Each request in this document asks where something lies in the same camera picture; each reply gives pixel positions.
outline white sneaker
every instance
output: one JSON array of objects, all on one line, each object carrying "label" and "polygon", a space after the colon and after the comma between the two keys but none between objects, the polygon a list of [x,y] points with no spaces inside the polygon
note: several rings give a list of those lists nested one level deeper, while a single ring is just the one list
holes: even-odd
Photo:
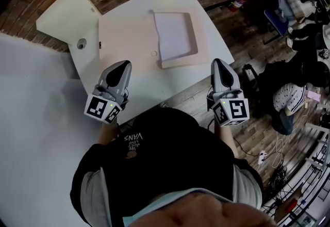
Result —
[{"label": "white sneaker", "polygon": [[289,34],[292,34],[293,28],[291,26],[288,27],[288,32],[289,32]]},{"label": "white sneaker", "polygon": [[293,40],[290,39],[290,38],[287,38],[287,45],[288,47],[290,47],[292,49],[292,46],[293,46]]}]

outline white table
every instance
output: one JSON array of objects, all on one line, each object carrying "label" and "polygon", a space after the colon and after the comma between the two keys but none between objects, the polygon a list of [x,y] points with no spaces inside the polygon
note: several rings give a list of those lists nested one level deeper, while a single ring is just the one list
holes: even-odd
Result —
[{"label": "white table", "polygon": [[[234,62],[234,59],[213,22],[197,0],[130,0],[105,14],[113,17],[127,13],[141,15],[157,8],[185,8],[191,6],[197,7],[200,11],[207,35],[210,62],[197,66],[172,68],[151,74],[132,76],[128,86],[129,102],[126,109],[118,116],[119,124],[134,118],[209,76],[211,74],[210,65],[214,58],[221,58],[228,64]],[[82,38],[87,40],[87,46],[83,50],[77,48],[76,42],[69,44],[69,49],[84,88],[87,93],[91,93],[101,73],[98,28],[94,27],[89,30]]]}]

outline black t-shirt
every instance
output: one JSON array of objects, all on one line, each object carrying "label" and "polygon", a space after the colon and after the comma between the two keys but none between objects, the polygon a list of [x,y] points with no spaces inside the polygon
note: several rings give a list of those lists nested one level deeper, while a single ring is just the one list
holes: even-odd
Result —
[{"label": "black t-shirt", "polygon": [[131,216],[159,194],[205,188],[233,200],[233,165],[248,169],[262,189],[261,178],[246,160],[188,114],[161,108],[143,113],[132,129],[104,146],[95,144],[74,175],[71,200],[80,207],[80,186],[87,172],[104,170],[110,209]]}]

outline cable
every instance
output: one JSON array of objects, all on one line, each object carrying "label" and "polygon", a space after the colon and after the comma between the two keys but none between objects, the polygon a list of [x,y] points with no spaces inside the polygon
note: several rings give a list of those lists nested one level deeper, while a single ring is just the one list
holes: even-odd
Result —
[{"label": "cable", "polygon": [[214,121],[215,119],[213,118],[211,121],[210,121],[210,123],[208,124],[208,126],[207,126],[207,129],[208,130],[210,130],[210,126],[211,126],[211,124],[212,124],[212,122]]},{"label": "cable", "polygon": [[128,89],[127,89],[127,88],[125,88],[125,91],[127,91],[127,98],[128,98],[128,96],[129,96],[129,93],[128,93]]},{"label": "cable", "polygon": [[244,149],[243,149],[243,147],[241,146],[241,144],[233,137],[233,139],[238,143],[238,145],[239,145],[239,147],[241,147],[241,149],[242,149],[242,151],[245,153],[245,154],[247,154],[247,155],[251,155],[251,156],[254,156],[254,157],[257,157],[257,156],[260,156],[260,154],[259,155],[253,155],[253,154],[249,154],[249,153],[247,153]]},{"label": "cable", "polygon": [[258,166],[258,168],[257,168],[257,172],[258,173],[260,173],[261,171],[262,171],[262,167],[263,167],[263,164],[265,163],[265,159],[262,161],[262,163],[261,163],[261,168],[260,168],[260,170],[258,171],[258,168],[259,168],[259,166]]},{"label": "cable", "polygon": [[212,86],[211,86],[210,89],[208,90],[206,97],[208,97],[208,95],[210,94],[210,90],[211,90],[211,88],[212,88]]},{"label": "cable", "polygon": [[[302,116],[300,117],[300,120],[299,120],[298,124],[297,124],[296,127],[292,130],[291,133],[293,133],[294,130],[298,128],[298,126],[299,126],[299,124],[300,124],[302,118],[305,117],[305,116],[307,116],[308,113],[309,113],[309,106],[308,106],[307,113],[306,113],[305,115],[302,115]],[[266,157],[266,159],[268,159],[269,156],[271,156],[272,154],[277,153],[277,155],[275,156],[275,158],[274,158],[274,160],[273,160],[272,168],[277,168],[277,167],[279,166],[279,164],[281,164],[281,162],[282,162],[282,164],[283,164],[283,161],[284,161],[284,158],[285,158],[285,154],[283,153],[283,152],[284,152],[284,147],[286,146],[286,144],[287,144],[287,142],[288,142],[289,140],[290,140],[290,136],[287,136],[287,137],[286,137],[286,140],[285,140],[285,143],[283,144],[283,139],[278,139],[278,132],[276,132],[276,144],[274,145],[273,149],[270,151],[270,153],[269,153],[269,154],[267,155],[267,157]],[[278,145],[277,145],[279,142],[282,143],[282,147],[281,147],[280,150],[278,149]],[[278,156],[280,156],[280,158],[279,158],[279,161],[278,161],[277,165],[275,166],[274,164],[275,164],[275,161],[277,160]]]}]

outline white backdrop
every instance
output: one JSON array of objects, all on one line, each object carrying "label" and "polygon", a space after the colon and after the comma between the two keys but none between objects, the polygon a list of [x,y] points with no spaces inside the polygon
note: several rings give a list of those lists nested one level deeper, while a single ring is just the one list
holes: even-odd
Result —
[{"label": "white backdrop", "polygon": [[68,54],[0,34],[0,218],[7,227],[86,225],[73,174],[101,124]]}]

